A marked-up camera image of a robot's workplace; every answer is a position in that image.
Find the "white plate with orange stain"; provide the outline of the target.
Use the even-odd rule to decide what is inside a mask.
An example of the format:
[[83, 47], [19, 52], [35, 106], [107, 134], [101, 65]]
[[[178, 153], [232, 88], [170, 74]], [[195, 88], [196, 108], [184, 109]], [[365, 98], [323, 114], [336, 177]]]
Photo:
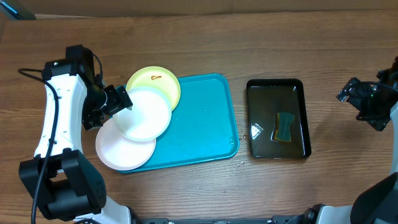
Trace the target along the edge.
[[127, 91], [132, 106], [113, 115], [119, 131], [133, 141], [149, 141], [159, 137], [169, 126], [170, 103], [159, 90], [142, 86]]

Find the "green yellow sponge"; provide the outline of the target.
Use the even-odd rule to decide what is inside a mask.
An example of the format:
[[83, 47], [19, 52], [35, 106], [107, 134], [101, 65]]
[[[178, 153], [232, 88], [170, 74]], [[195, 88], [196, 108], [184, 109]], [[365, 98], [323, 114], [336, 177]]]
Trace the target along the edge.
[[288, 112], [278, 112], [273, 140], [277, 142], [291, 142], [291, 127], [295, 116]]

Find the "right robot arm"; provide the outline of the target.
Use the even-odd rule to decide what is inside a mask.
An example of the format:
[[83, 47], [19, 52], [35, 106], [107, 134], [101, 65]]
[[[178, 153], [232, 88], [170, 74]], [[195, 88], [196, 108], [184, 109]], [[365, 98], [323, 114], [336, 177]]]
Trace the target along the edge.
[[316, 204], [285, 223], [397, 223], [397, 59], [391, 68], [378, 71], [376, 77], [379, 79], [377, 82], [350, 79], [336, 98], [354, 106], [359, 111], [356, 119], [367, 122], [377, 131], [382, 131], [388, 122], [392, 122], [394, 142], [388, 177], [361, 193], [352, 205], [332, 207]]

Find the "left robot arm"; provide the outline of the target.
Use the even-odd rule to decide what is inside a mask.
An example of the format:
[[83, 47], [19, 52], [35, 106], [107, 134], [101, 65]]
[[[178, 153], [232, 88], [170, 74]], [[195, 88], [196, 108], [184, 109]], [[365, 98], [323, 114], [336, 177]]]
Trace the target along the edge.
[[105, 85], [95, 73], [99, 58], [82, 45], [65, 57], [45, 63], [36, 80], [45, 85], [47, 102], [39, 144], [31, 160], [19, 165], [19, 178], [37, 212], [48, 220], [75, 223], [139, 223], [128, 206], [106, 193], [104, 179], [84, 156], [81, 131], [100, 128], [106, 116], [131, 108], [123, 87]]

